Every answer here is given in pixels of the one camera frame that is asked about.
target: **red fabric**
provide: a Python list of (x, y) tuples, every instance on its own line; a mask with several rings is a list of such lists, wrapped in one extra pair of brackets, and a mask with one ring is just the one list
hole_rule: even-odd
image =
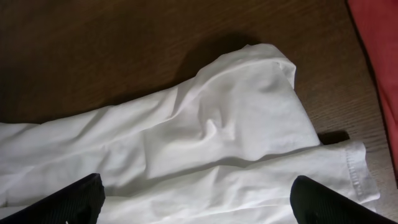
[(398, 0), (349, 0), (376, 73), (398, 179)]

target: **white cloth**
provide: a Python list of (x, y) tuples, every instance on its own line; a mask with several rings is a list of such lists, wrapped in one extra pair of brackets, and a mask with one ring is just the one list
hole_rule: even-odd
[(292, 223), (301, 174), (358, 203), (377, 199), (361, 143), (319, 146), (294, 73), (260, 44), (118, 106), (1, 124), (0, 217), (92, 172), (107, 195), (98, 223)]

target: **cotton fabric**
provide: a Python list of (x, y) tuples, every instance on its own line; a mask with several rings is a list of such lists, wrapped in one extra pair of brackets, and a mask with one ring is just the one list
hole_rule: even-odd
[(298, 175), (377, 199), (364, 146), (320, 145), (294, 75), (274, 46), (248, 46), (118, 106), (1, 124), (0, 217), (93, 172), (106, 191), (98, 223), (292, 223)]

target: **wooden surface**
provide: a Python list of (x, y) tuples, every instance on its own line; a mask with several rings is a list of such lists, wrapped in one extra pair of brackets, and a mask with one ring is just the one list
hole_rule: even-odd
[(377, 95), (343, 0), (0, 0), (0, 121), (133, 100), (258, 42), (297, 65), (296, 91), (319, 133), (364, 141), (377, 210), (398, 221)]

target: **wood grain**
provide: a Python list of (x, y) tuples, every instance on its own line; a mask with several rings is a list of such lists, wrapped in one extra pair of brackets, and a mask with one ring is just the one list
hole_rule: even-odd
[(174, 86), (257, 42), (297, 65), (320, 133), (364, 141), (398, 221), (398, 191), (374, 83), (343, 0), (0, 0), (0, 121), (43, 123)]

